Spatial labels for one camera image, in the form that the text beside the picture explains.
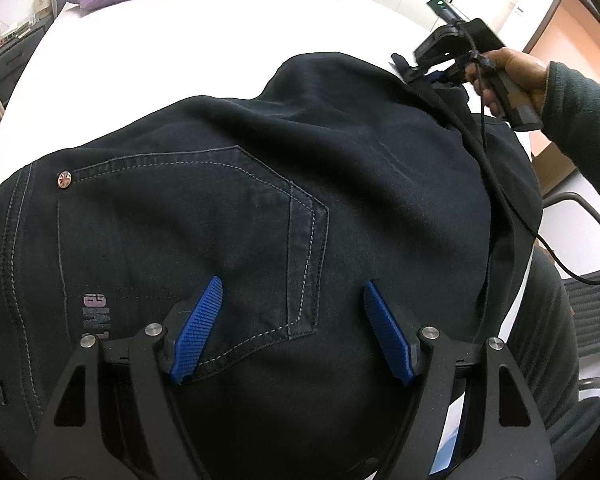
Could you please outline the person's right hand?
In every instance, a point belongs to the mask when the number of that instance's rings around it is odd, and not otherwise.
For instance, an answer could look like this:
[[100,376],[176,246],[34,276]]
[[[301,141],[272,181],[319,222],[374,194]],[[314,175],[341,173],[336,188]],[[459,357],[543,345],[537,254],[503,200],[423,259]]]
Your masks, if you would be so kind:
[[[486,57],[499,70],[504,70],[515,84],[521,86],[528,94],[535,111],[541,115],[546,97],[548,67],[534,56],[511,48],[486,52]],[[469,65],[466,68],[465,78],[474,87],[483,104],[489,107],[491,114],[494,117],[501,116],[494,92],[486,84],[480,84],[475,66]]]

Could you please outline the dark green sleeve forearm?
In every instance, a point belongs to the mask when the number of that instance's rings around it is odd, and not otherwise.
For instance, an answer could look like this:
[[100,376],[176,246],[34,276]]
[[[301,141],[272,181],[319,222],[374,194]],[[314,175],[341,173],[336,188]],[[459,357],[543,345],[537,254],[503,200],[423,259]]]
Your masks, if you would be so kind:
[[550,63],[541,118],[545,136],[600,194],[600,84]]

